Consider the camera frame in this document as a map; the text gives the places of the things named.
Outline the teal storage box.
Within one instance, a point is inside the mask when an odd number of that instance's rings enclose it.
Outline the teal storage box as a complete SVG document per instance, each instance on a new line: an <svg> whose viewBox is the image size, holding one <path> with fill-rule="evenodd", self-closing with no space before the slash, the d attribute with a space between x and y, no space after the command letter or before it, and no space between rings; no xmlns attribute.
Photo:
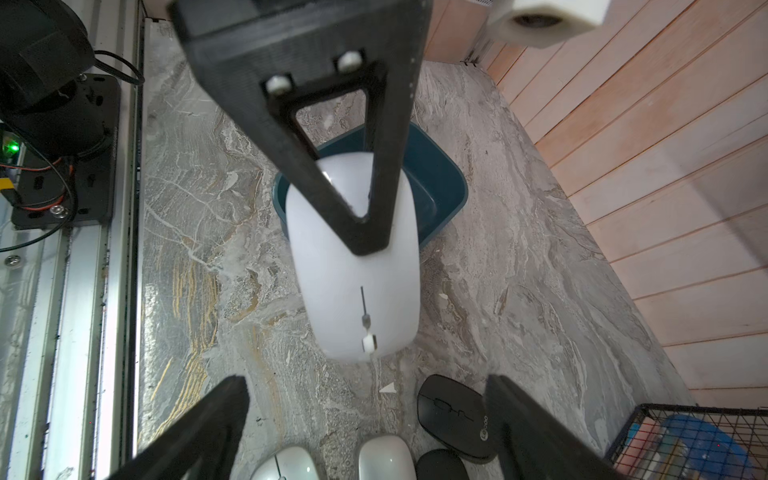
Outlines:
<svg viewBox="0 0 768 480"><path fill-rule="evenodd" d="M318 152L324 158L358 151L363 140L364 126L359 126L323 143ZM467 182L455 162L414 122L409 125L403 171L412 189L419 248L423 250L466 204ZM286 238L285 203L289 186L290 182L278 173L272 188L272 204Z"/></svg>

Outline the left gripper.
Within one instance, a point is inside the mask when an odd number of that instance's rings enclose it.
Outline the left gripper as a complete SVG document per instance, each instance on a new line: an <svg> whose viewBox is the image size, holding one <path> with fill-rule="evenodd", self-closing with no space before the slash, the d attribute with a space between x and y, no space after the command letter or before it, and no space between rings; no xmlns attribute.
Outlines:
<svg viewBox="0 0 768 480"><path fill-rule="evenodd" d="M198 84L356 256L390 243L431 11L429 1L168 6ZM364 147L319 157L298 112L355 91L367 100Z"/></svg>

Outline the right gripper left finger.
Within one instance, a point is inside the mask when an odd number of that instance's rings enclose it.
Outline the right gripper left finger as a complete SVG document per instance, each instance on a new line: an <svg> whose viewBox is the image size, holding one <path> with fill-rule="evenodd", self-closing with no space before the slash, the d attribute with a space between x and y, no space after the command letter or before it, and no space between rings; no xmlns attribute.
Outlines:
<svg viewBox="0 0 768 480"><path fill-rule="evenodd" d="M222 380L113 479L228 479L250 405L246 379Z"/></svg>

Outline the silver mouse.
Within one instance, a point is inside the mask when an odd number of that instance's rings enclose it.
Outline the silver mouse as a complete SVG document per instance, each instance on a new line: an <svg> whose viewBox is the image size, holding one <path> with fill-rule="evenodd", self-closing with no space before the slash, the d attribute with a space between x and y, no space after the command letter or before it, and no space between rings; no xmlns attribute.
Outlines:
<svg viewBox="0 0 768 480"><path fill-rule="evenodd" d="M358 453L360 480L416 480L416 469L408 445L396 435L367 440Z"/></svg>
<svg viewBox="0 0 768 480"><path fill-rule="evenodd" d="M291 446L264 460L251 479L319 480L319 474L309 452L303 447Z"/></svg>

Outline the silver mouse front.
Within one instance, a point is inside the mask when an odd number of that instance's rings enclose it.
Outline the silver mouse front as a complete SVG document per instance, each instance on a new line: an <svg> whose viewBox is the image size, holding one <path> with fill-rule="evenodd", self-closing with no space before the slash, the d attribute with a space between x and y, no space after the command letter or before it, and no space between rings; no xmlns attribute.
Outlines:
<svg viewBox="0 0 768 480"><path fill-rule="evenodd" d="M303 447L291 446L264 460L251 479L319 480L319 474L309 452Z"/></svg>

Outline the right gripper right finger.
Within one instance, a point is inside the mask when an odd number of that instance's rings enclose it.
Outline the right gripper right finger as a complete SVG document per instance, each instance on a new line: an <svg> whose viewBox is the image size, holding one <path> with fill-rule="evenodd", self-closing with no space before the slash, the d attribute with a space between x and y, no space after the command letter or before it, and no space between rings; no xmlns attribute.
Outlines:
<svg viewBox="0 0 768 480"><path fill-rule="evenodd" d="M621 479L511 379L487 378L489 440L506 479Z"/></svg>

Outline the white computer mouse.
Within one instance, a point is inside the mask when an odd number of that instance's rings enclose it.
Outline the white computer mouse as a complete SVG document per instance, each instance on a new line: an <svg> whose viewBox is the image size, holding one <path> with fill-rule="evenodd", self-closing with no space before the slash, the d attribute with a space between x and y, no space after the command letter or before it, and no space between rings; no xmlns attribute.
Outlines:
<svg viewBox="0 0 768 480"><path fill-rule="evenodd" d="M285 201L298 285L320 350L344 362L393 354L415 338L420 314L415 203L399 175L388 246L354 255L295 188Z"/></svg>

